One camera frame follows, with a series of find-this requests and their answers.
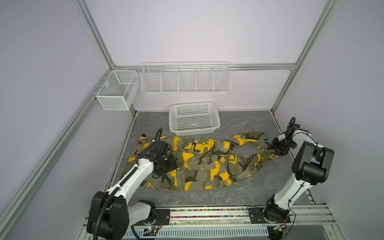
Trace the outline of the camouflage yellow green trousers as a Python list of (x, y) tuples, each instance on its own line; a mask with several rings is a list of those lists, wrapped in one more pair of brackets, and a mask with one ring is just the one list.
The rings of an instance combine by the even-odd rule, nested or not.
[(228, 187), (254, 176), (276, 158), (263, 132), (237, 134), (227, 140), (194, 136), (156, 136), (167, 144), (176, 168), (150, 175), (143, 186), (156, 190), (200, 191)]

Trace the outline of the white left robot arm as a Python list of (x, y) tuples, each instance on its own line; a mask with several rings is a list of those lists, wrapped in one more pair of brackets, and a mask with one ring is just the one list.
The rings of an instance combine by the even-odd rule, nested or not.
[(162, 131), (158, 129), (149, 146), (137, 154), (133, 167), (121, 180), (107, 191), (99, 191), (93, 196), (87, 232), (94, 240), (120, 240), (135, 224), (156, 222), (155, 203), (141, 200), (130, 206), (129, 201), (147, 177), (161, 178), (177, 169), (169, 144), (161, 140)]

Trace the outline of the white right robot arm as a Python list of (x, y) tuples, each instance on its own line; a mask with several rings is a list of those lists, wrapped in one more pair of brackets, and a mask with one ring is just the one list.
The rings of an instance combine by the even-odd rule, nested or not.
[(301, 129), (293, 117), (287, 130), (272, 140), (268, 150), (278, 156), (286, 156), (290, 149), (297, 147), (300, 149), (292, 164), (292, 175), (284, 187), (267, 200), (264, 208), (247, 208), (252, 224), (284, 222), (298, 197), (328, 179), (334, 150), (324, 147), (309, 131)]

